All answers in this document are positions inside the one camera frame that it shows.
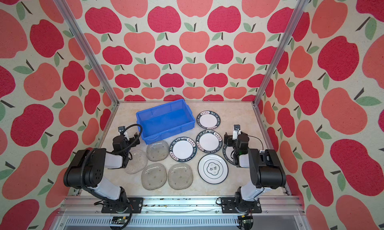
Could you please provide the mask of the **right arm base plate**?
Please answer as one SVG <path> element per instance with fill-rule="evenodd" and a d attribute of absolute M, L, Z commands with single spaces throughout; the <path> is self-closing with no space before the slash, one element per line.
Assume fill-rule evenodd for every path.
<path fill-rule="evenodd" d="M 248 202 L 237 200 L 235 197 L 221 197 L 218 205 L 222 208 L 223 214 L 260 214 L 262 208 L 260 201 Z"/>

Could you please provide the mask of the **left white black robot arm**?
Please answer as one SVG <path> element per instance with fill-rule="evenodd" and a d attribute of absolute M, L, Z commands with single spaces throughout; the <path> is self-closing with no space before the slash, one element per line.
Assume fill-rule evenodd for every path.
<path fill-rule="evenodd" d="M 113 139 L 113 151 L 94 148 L 80 150 L 67 168 L 63 182 L 66 187 L 81 189 L 99 199 L 95 205 L 103 205 L 103 213 L 128 213 L 134 207 L 123 187 L 113 184 L 104 176 L 105 169 L 124 169 L 133 159 L 130 150 L 140 144 L 140 136 L 127 138 L 120 134 Z"/>

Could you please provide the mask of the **clear glass plate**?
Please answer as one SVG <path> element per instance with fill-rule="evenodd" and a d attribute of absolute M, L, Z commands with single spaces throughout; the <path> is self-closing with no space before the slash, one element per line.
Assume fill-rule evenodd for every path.
<path fill-rule="evenodd" d="M 133 175 L 142 171 L 148 163 L 148 158 L 144 151 L 133 150 L 131 154 L 132 159 L 129 160 L 127 167 L 125 168 L 125 173 L 129 175 Z"/>
<path fill-rule="evenodd" d="M 187 189 L 192 185 L 193 180 L 193 171 L 188 164 L 175 164 L 168 171 L 168 183 L 172 189 Z"/>
<path fill-rule="evenodd" d="M 147 158 L 149 161 L 158 162 L 167 158 L 170 152 L 169 144 L 165 141 L 158 141 L 147 146 Z"/>
<path fill-rule="evenodd" d="M 155 163 L 145 167 L 142 171 L 141 181 L 146 190 L 156 190 L 167 182 L 167 170 L 163 164 Z"/>

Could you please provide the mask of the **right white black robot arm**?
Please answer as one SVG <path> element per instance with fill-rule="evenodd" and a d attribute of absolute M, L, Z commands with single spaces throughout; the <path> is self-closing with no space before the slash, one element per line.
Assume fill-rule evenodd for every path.
<path fill-rule="evenodd" d="M 224 142 L 233 148 L 233 162 L 238 168 L 248 168 L 251 180 L 239 187 L 235 193 L 235 209 L 245 213 L 257 206 L 259 197 L 286 184 L 286 174 L 277 156 L 271 150 L 258 150 L 249 147 L 250 136 L 245 133 L 225 134 Z"/>

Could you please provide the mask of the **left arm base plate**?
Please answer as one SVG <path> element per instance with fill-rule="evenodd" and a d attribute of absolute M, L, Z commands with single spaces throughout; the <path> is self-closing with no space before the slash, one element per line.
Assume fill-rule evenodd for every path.
<path fill-rule="evenodd" d="M 127 203 L 104 201 L 101 212 L 103 214 L 140 214 L 144 198 L 128 198 Z"/>

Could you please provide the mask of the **blue plastic bin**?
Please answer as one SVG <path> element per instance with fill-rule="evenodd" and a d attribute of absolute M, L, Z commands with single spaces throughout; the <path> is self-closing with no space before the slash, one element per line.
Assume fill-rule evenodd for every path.
<path fill-rule="evenodd" d="M 142 139 L 149 145 L 195 127 L 195 117 L 183 99 L 172 101 L 136 113 L 137 123 L 143 127 Z"/>

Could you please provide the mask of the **clear glass plate top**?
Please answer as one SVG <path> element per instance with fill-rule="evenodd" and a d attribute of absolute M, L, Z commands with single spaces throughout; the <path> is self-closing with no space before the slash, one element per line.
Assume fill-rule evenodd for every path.
<path fill-rule="evenodd" d="M 158 141 L 147 146 L 147 158 L 149 161 L 158 162 L 167 158 L 170 152 L 169 144 L 165 141 Z"/>

